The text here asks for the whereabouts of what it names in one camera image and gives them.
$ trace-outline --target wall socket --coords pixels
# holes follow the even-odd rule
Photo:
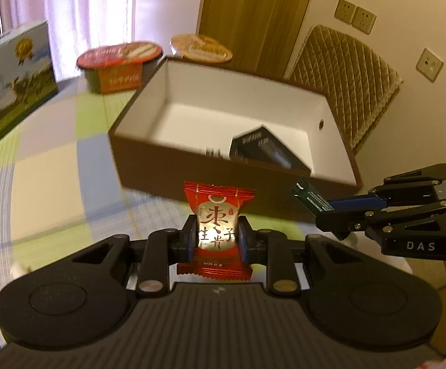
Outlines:
[[[355,9],[356,5],[354,5],[353,3],[350,3],[346,0],[339,0],[338,6],[336,7],[336,11],[334,13],[334,17],[336,17],[340,21],[346,22],[347,24],[351,24]]]
[[[419,58],[416,69],[423,73],[433,83],[444,66],[444,62],[433,54],[430,50],[424,49]]]
[[[356,29],[369,35],[374,27],[375,20],[375,14],[365,10],[364,8],[358,7],[354,13],[352,25]]]

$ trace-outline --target ribbed black surface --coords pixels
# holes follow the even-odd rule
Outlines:
[[[167,297],[141,300],[121,328],[91,345],[50,352],[10,344],[0,369],[412,369],[435,356],[428,346],[375,353],[340,344],[297,302],[260,284],[180,283]]]

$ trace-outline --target chair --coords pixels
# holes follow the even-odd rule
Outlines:
[[[310,29],[290,80],[329,96],[338,127],[355,154],[403,82],[367,45],[323,25]]]

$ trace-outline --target open box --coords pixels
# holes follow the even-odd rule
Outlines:
[[[264,124],[310,169],[230,161],[233,137]],[[362,183],[326,97],[249,73],[163,58],[143,71],[143,87],[109,131],[124,187],[185,200],[184,181],[255,189],[245,212],[313,221],[291,194],[298,179],[326,198],[353,195]],[[223,158],[206,156],[220,150]]]

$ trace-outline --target table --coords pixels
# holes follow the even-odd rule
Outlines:
[[[119,183],[106,133],[133,93],[96,95],[82,77],[63,81],[56,97],[0,141],[0,290],[12,280],[14,262],[35,270],[112,234],[135,240],[182,228],[187,204]],[[291,239],[322,233],[312,224],[247,217],[254,229]],[[358,249],[410,270],[402,258],[381,256],[363,234]]]

